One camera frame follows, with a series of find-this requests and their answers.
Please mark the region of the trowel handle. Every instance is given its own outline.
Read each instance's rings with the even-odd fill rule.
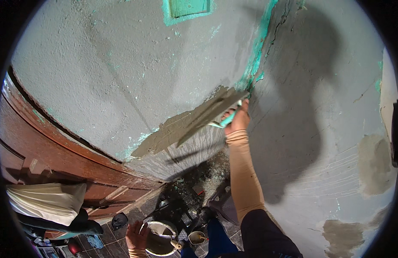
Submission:
[[[172,246],[174,246],[177,250],[181,250],[183,248],[183,246],[181,244],[179,244],[178,241],[175,240],[171,240],[171,244]]]
[[[242,106],[242,101],[238,101],[238,107]],[[227,118],[225,118],[224,120],[220,121],[219,125],[220,128],[225,128],[228,124],[232,123],[233,118],[236,115],[236,112],[238,111],[238,109],[236,109],[232,114],[230,114],[230,116],[228,116]]]

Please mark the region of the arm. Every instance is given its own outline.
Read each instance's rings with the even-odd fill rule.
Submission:
[[[249,100],[244,100],[233,121],[225,128],[226,142],[230,150],[230,184],[239,223],[252,210],[265,209],[262,188],[253,169],[246,128]]]
[[[143,228],[142,225],[142,221],[136,221],[133,225],[129,224],[127,227],[126,243],[127,248],[129,248],[130,258],[147,258],[146,241],[150,229],[147,227],[147,223],[145,223]]]

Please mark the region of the white cloth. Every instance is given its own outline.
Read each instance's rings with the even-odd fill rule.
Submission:
[[[21,214],[69,226],[83,204],[86,184],[12,184],[7,186],[12,208]]]

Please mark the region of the plastering trowel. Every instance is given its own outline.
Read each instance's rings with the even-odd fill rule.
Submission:
[[[206,125],[225,128],[233,121],[233,118],[236,115],[236,111],[234,111],[229,117],[225,118],[223,121],[217,122],[215,121],[215,119],[220,116],[220,114],[223,114],[230,108],[237,108],[238,106],[241,106],[242,100],[249,97],[250,94],[248,91],[238,92],[231,88],[227,90],[223,95],[211,99],[210,106],[205,111],[203,111],[200,116],[198,116],[194,123],[186,126],[189,127],[189,130],[177,142],[177,147],[181,146],[184,142],[186,142],[190,137],[192,137],[196,132],[198,132]]]

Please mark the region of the gray wall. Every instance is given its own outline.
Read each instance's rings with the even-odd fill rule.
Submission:
[[[377,90],[383,43],[352,0],[280,0],[270,23],[261,21],[267,6],[217,0],[213,13],[166,26],[158,0],[51,0],[12,64],[64,127],[169,180],[216,153],[222,130],[205,127],[183,148],[169,142],[157,154],[131,153],[161,123],[191,115],[184,112],[218,85],[235,86],[268,27],[249,126],[267,209],[305,257],[360,257],[396,176]]]

